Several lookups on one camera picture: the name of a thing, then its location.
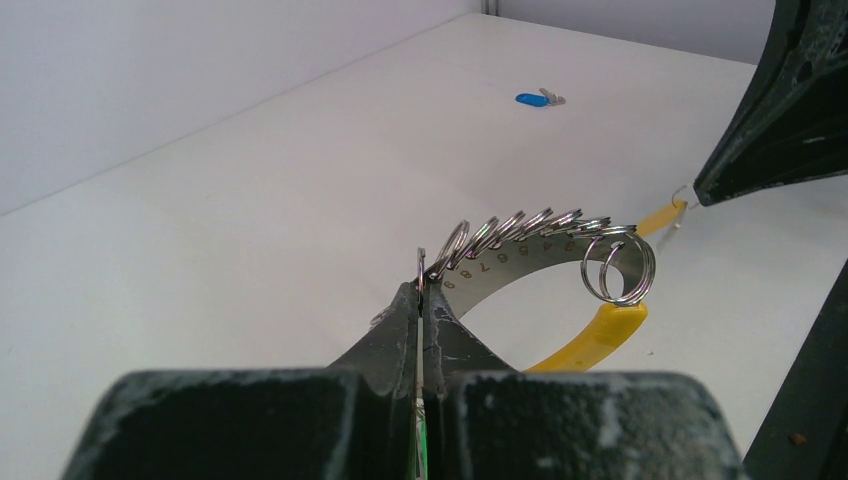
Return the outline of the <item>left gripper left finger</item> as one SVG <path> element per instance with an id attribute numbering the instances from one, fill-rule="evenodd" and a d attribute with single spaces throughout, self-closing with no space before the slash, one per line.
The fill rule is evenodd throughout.
<path id="1" fill-rule="evenodd" d="M 147 370 L 94 409 L 67 479 L 406 479 L 419 295 L 321 368 Z"/>

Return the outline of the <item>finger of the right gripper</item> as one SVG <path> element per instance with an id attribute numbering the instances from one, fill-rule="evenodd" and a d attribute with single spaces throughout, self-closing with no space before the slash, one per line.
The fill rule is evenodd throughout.
<path id="1" fill-rule="evenodd" d="M 847 0 L 775 4 L 752 80 L 693 182 L 712 206 L 847 172 Z"/>

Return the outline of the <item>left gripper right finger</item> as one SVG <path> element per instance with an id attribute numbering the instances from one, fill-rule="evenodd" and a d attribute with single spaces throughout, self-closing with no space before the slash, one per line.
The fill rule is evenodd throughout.
<path id="1" fill-rule="evenodd" d="M 722 411 L 674 372 L 521 373 L 423 295 L 432 479 L 743 479 Z"/>

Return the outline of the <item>yellow tagged key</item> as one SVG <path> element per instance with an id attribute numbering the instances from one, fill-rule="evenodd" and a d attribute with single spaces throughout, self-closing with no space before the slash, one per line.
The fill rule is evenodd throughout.
<path id="1" fill-rule="evenodd" d="M 686 215 L 699 205 L 693 187 L 683 185 L 673 192 L 666 205 L 638 223 L 637 233 L 643 239 L 651 239 L 655 251 L 659 253 L 681 229 Z"/>

